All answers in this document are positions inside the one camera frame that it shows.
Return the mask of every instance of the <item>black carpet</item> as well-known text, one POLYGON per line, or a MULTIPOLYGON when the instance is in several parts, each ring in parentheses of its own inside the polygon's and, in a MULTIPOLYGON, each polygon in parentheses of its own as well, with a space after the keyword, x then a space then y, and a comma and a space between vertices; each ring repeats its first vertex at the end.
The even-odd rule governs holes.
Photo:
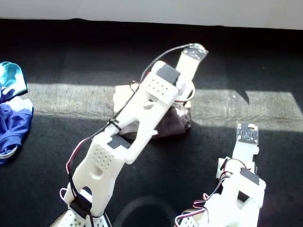
MULTIPOLYGON (((0 166, 1 226, 52 224, 66 210, 58 194, 68 182, 65 163, 111 116, 114 86, 139 79, 158 54, 189 42, 209 51, 194 81, 192 129, 151 141, 123 167, 109 218, 116 226, 171 226, 215 188, 236 123, 253 122, 260 127, 258 175, 267 183, 259 226, 302 226, 302 31, 82 20, 0 26, 0 62, 20 65, 29 90, 22 97, 35 108, 22 150, 0 166)), ((164 60, 175 65, 178 55, 164 60)))

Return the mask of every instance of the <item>teal fabric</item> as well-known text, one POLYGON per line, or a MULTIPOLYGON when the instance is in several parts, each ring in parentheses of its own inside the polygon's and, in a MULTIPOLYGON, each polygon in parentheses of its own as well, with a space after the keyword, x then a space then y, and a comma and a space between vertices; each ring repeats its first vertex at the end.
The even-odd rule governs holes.
POLYGON ((4 61, 0 64, 0 87, 2 101, 9 100, 20 93, 27 92, 22 70, 17 64, 9 61, 4 61))

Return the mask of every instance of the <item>brown cloth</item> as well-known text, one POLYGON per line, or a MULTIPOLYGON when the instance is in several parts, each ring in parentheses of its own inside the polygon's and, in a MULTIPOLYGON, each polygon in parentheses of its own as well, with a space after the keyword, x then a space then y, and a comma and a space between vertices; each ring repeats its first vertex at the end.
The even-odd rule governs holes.
MULTIPOLYGON (((117 86, 114 93, 114 112, 131 96, 132 91, 129 86, 117 86)), ((156 126, 158 132, 153 138, 167 137, 172 135, 184 134, 190 128, 190 108, 188 101, 185 105, 178 104, 171 106, 165 113, 159 124, 156 126)), ((133 122, 121 129, 119 135, 134 140, 137 135, 139 122, 133 122)))

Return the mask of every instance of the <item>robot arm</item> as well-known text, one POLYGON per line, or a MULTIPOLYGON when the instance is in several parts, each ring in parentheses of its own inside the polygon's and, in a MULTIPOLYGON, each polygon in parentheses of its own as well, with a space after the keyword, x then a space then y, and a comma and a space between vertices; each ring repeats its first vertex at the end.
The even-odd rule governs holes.
POLYGON ((58 226, 71 226, 73 221, 77 227, 82 227, 89 225, 92 217, 96 217, 95 224, 104 218, 104 209, 124 163, 132 164, 136 160, 151 137, 157 134, 155 127, 175 100, 187 98, 192 91, 192 78, 207 51, 199 44, 187 47, 179 59, 179 70, 157 61, 116 118, 93 138, 63 198, 74 213, 69 211, 58 226), (130 144, 118 132, 134 121, 139 122, 139 128, 136 139, 130 144), (91 195, 82 190, 84 187, 90 189, 91 195), (81 193, 75 196, 74 191, 81 193))
MULTIPOLYGON (((219 183, 222 184, 221 194, 215 191, 209 196, 203 194, 203 200, 195 201, 202 204, 196 213, 203 213, 201 220, 194 226, 198 227, 256 227, 259 209, 263 205, 265 182, 257 176, 255 157, 258 148, 258 127, 254 124, 238 124, 237 140, 232 158, 220 158, 217 168, 219 183)), ((176 217, 176 226, 184 226, 177 220, 191 216, 190 214, 176 217)))

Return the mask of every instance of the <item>blue clothing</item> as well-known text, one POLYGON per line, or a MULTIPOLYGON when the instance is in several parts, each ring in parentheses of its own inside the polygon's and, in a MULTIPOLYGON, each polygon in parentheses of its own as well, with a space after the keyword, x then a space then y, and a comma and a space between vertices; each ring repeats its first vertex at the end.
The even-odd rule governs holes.
POLYGON ((0 165, 7 162, 30 129, 33 104, 15 97, 0 104, 0 165))
POLYGON ((27 92, 27 85, 21 68, 14 63, 4 61, 0 64, 0 102, 27 92))

